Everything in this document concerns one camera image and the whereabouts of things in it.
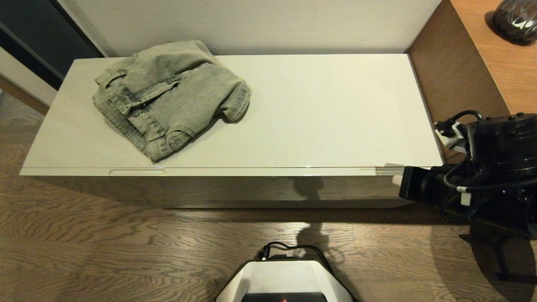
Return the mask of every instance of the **gray denim jeans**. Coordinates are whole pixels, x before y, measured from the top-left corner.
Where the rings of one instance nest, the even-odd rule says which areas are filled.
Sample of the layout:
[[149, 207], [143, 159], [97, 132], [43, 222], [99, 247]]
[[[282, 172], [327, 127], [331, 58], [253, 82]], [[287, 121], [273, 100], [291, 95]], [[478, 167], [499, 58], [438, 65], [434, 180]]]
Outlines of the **gray denim jeans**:
[[146, 49], [95, 81], [97, 109], [153, 162], [177, 151], [216, 113], [238, 121], [251, 94], [200, 41]]

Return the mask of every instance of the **wooden floor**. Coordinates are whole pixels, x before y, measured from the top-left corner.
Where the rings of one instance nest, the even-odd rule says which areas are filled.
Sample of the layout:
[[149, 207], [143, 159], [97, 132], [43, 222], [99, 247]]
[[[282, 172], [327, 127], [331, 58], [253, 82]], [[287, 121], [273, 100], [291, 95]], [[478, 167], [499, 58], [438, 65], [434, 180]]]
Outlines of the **wooden floor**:
[[[537, 300], [535, 286], [494, 279], [490, 250], [458, 238], [469, 226], [424, 206], [163, 210], [20, 177], [42, 116], [0, 105], [0, 301], [212, 301], [272, 240], [319, 246], [363, 301]], [[535, 273], [532, 246], [509, 255]]]

